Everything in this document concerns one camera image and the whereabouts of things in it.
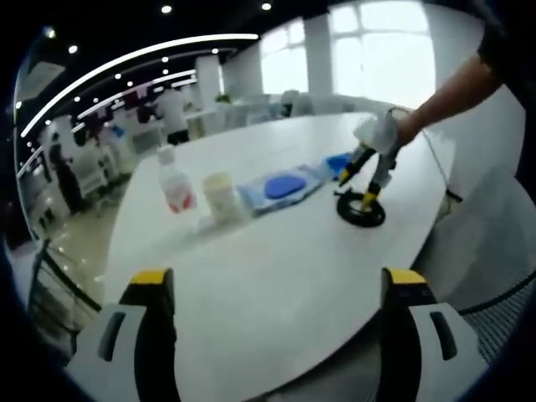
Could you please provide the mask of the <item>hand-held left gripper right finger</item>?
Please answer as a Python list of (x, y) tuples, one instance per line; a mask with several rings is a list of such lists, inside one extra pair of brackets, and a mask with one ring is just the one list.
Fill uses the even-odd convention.
[(383, 268), (380, 299), (376, 400), (460, 400), (487, 370), (474, 329), (415, 271)]

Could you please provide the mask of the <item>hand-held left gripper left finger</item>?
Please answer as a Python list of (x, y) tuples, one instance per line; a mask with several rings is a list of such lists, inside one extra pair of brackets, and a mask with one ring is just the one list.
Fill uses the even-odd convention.
[(179, 401), (173, 271), (135, 274), (77, 337), (68, 375), (93, 401)]

